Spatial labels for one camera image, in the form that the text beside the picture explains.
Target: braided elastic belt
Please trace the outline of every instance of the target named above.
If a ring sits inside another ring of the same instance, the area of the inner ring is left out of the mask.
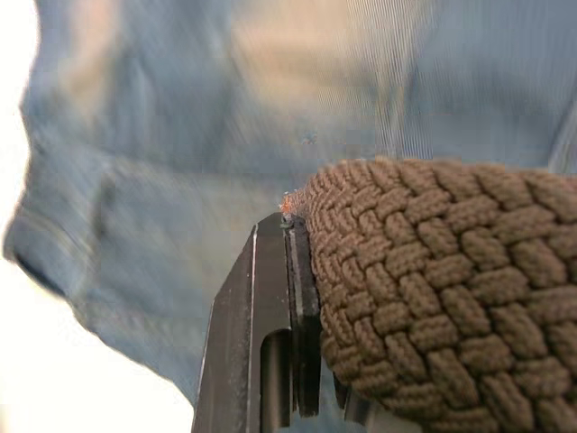
[[[576,187],[376,160],[287,196],[307,219],[340,381],[425,431],[577,431]]]

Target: white background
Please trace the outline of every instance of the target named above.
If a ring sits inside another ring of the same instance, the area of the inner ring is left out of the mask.
[[[0,232],[28,157],[18,104],[38,43],[33,0],[0,5]],[[69,307],[0,260],[0,433],[186,433],[170,383],[107,348]]]

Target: light blue fabric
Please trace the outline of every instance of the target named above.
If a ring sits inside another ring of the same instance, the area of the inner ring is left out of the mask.
[[[320,166],[575,172],[573,0],[37,7],[32,158],[5,256],[193,404],[212,298],[252,225]],[[329,379],[323,416],[294,431],[345,430]]]

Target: black metal tool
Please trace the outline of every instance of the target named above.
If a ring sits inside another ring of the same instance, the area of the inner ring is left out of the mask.
[[[254,226],[213,303],[192,433],[272,433],[295,410],[318,414],[321,325],[310,263],[302,218],[276,213]],[[394,429],[387,412],[337,380],[335,392],[344,419],[369,432],[419,431]]]

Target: brown braided belt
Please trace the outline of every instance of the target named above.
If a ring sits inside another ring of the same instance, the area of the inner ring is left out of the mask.
[[[376,160],[288,196],[307,218],[336,376],[425,431],[577,431],[576,187]]]

